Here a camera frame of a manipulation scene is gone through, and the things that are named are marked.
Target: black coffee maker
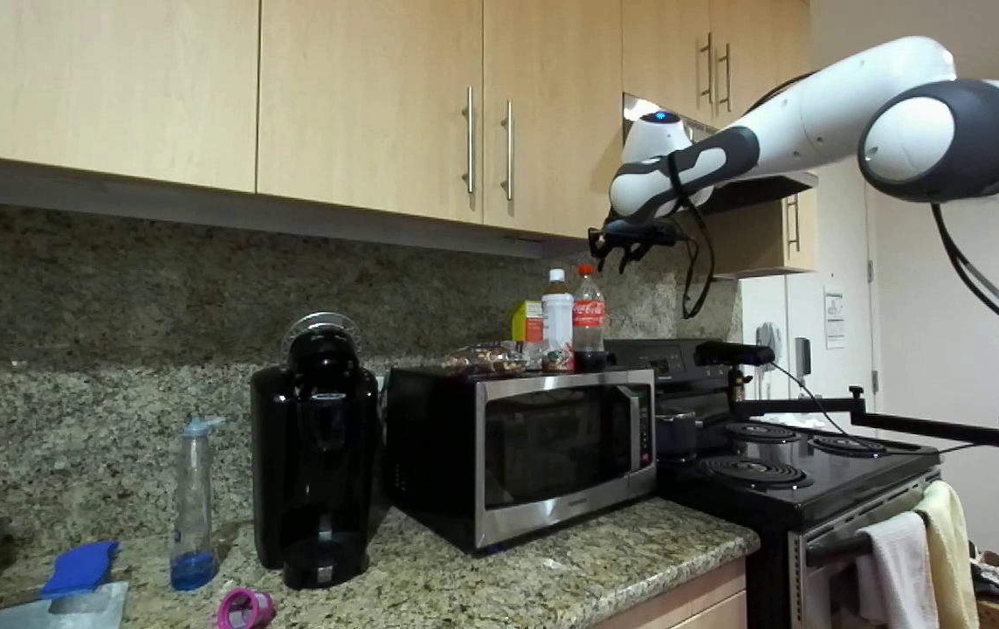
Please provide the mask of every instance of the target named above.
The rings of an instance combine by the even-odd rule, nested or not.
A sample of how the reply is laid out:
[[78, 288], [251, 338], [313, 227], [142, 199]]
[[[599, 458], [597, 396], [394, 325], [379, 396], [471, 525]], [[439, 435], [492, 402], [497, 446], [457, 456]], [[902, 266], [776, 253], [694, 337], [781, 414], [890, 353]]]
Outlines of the black coffee maker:
[[344, 319], [288, 330], [287, 367], [251, 379], [253, 546], [287, 588], [330, 588], [368, 569], [379, 516], [379, 418]]

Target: white robotic arm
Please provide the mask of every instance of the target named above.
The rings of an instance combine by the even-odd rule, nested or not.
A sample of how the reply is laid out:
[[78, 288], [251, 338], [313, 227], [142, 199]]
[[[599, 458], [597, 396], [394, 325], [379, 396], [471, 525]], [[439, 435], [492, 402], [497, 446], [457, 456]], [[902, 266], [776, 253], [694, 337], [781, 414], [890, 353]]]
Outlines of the white robotic arm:
[[723, 133], [689, 143], [681, 119], [642, 115], [612, 181], [612, 214], [589, 230], [604, 261], [669, 245], [666, 217], [713, 190], [859, 158], [872, 190], [910, 204], [999, 191], [999, 82], [956, 82], [933, 39], [893, 39], [779, 89]]

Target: oven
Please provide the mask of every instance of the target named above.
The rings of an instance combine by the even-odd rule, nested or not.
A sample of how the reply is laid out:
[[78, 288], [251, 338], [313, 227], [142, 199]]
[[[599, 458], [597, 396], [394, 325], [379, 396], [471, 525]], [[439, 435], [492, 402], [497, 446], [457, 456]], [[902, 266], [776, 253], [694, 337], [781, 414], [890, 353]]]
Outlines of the oven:
[[749, 418], [734, 367], [713, 379], [714, 367], [692, 365], [694, 345], [662, 338], [642, 350], [649, 365], [673, 365], [656, 382], [656, 494], [756, 530], [762, 548], [746, 557], [749, 629], [822, 629], [822, 573], [853, 560], [859, 529], [910, 510], [938, 456]]

